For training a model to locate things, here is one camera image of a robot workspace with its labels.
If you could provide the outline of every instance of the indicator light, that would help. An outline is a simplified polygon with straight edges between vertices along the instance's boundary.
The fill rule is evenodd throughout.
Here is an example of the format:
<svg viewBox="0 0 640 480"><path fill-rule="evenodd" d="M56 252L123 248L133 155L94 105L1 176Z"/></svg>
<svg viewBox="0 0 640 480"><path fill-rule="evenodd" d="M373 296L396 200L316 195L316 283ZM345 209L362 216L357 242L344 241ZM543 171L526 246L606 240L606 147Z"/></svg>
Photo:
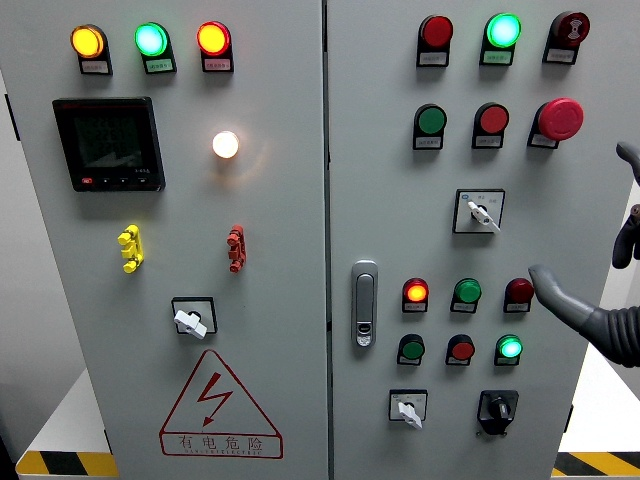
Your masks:
<svg viewBox="0 0 640 480"><path fill-rule="evenodd" d="M520 19L513 13L499 13L491 17L484 29L480 65L511 65L521 32Z"/></svg>
<svg viewBox="0 0 640 480"><path fill-rule="evenodd" d="M402 312L426 312L428 306L429 286L421 278L407 280L402 287Z"/></svg>
<svg viewBox="0 0 640 480"><path fill-rule="evenodd" d="M512 13L501 13L489 21L487 39L494 47L508 48L520 38L520 20Z"/></svg>
<svg viewBox="0 0 640 480"><path fill-rule="evenodd" d="M494 102L485 103L473 122L472 148L502 148L504 130L509 124L509 111Z"/></svg>
<svg viewBox="0 0 640 480"><path fill-rule="evenodd" d="M104 38L97 27L81 25L71 32L71 45L82 58L96 58L104 51Z"/></svg>
<svg viewBox="0 0 640 480"><path fill-rule="evenodd" d="M446 67L453 37L453 24L447 17L431 15L420 24L416 67Z"/></svg>
<svg viewBox="0 0 640 480"><path fill-rule="evenodd" d="M424 342L420 335L410 333L400 339L396 361L399 365L418 366L424 355Z"/></svg>
<svg viewBox="0 0 640 480"><path fill-rule="evenodd" d="M198 46L207 55L221 55L231 44L227 27L218 22L207 22L198 29Z"/></svg>
<svg viewBox="0 0 640 480"><path fill-rule="evenodd" d="M206 22L196 35L203 72L233 72L231 33L220 22Z"/></svg>
<svg viewBox="0 0 640 480"><path fill-rule="evenodd" d="M225 130L213 137L213 151L221 158L232 158L238 153L240 140L235 133Z"/></svg>
<svg viewBox="0 0 640 480"><path fill-rule="evenodd" d="M549 27L542 62L574 65L580 44L589 35L590 28L589 17L582 12L558 15Z"/></svg>
<svg viewBox="0 0 640 480"><path fill-rule="evenodd" d="M528 312L535 293L533 285L526 278L514 278L504 291L504 313Z"/></svg>
<svg viewBox="0 0 640 480"><path fill-rule="evenodd" d="M522 342L517 335L504 335L496 343L493 360L495 366L518 365L522 353Z"/></svg>
<svg viewBox="0 0 640 480"><path fill-rule="evenodd" d="M449 340L447 345L447 365L468 366L471 364L471 357L476 353L476 347L469 335L455 335Z"/></svg>
<svg viewBox="0 0 640 480"><path fill-rule="evenodd" d="M433 103L421 106L413 118L413 149L440 150L443 146L447 115Z"/></svg>
<svg viewBox="0 0 640 480"><path fill-rule="evenodd" d="M162 25L154 22L143 23L136 29L134 38L146 73L176 71L171 40Z"/></svg>
<svg viewBox="0 0 640 480"><path fill-rule="evenodd" d="M79 25L70 36L71 46L78 55L80 73L88 75L111 75L111 56L107 37L95 25Z"/></svg>
<svg viewBox="0 0 640 480"><path fill-rule="evenodd" d="M584 110L576 100L556 98L536 112L527 145L556 149L559 142L578 133L583 121Z"/></svg>
<svg viewBox="0 0 640 480"><path fill-rule="evenodd" d="M453 289L451 311L475 313L481 296L480 283L474 278L463 278Z"/></svg>

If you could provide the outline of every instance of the lit green indicator light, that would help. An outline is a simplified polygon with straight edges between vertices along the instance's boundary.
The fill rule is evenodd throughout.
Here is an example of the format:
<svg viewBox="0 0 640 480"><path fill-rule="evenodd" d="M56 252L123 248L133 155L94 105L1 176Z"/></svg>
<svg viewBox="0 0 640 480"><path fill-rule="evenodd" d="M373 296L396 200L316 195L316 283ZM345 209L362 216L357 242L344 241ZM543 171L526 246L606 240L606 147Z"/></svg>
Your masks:
<svg viewBox="0 0 640 480"><path fill-rule="evenodd" d="M145 23L136 30L136 45L143 55L157 57L167 49L167 34L160 25Z"/></svg>
<svg viewBox="0 0 640 480"><path fill-rule="evenodd" d="M522 353L522 343L515 335L505 335L498 340L498 351L503 357L515 358Z"/></svg>
<svg viewBox="0 0 640 480"><path fill-rule="evenodd" d="M487 39L497 48L508 48L520 38L520 20L512 13L500 13L487 25Z"/></svg>

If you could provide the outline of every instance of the wall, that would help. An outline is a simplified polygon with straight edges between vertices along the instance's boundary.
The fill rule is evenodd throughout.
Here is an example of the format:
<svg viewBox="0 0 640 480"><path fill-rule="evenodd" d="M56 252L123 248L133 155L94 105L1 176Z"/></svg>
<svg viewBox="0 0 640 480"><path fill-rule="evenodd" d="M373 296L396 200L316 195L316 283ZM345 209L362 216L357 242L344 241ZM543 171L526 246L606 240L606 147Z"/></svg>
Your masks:
<svg viewBox="0 0 640 480"><path fill-rule="evenodd" d="M13 461L84 369L0 74L0 436Z"/></svg>

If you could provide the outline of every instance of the lightning bolt symbol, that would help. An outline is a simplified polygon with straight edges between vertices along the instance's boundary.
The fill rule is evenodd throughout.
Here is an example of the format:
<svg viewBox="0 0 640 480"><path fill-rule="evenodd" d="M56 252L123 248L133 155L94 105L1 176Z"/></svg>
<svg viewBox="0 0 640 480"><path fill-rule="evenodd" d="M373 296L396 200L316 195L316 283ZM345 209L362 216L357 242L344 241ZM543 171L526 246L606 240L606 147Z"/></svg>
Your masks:
<svg viewBox="0 0 640 480"><path fill-rule="evenodd" d="M209 415L208 417L204 417L204 422L202 423L202 428L206 427L211 422L213 422L213 417L216 414L216 412L218 410L220 410L222 405L224 405L224 403L227 400L229 400L229 397L233 393L233 391L230 391L230 392L218 393L217 395L208 395L211 392L211 389L213 389L215 384L218 382L218 380L220 380L220 377L221 377L221 375L218 372L214 373L211 376L211 380L209 380L209 383L207 383L207 386L204 387L204 390L202 391L202 393L198 397L198 403L206 402L207 400L213 400L214 398L222 398L222 401L218 404L218 406L213 411L213 413L211 415Z"/></svg>

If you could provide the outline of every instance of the emergency stop button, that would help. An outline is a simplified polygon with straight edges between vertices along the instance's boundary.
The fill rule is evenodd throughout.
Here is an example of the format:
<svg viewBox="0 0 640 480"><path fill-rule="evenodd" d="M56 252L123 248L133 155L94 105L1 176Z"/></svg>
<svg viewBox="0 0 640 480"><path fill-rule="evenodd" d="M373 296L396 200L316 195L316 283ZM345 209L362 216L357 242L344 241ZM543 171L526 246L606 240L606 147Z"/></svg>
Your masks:
<svg viewBox="0 0 640 480"><path fill-rule="evenodd" d="M573 137L584 121L584 110L572 98L556 98L542 105L529 134L530 147L558 148L559 142Z"/></svg>

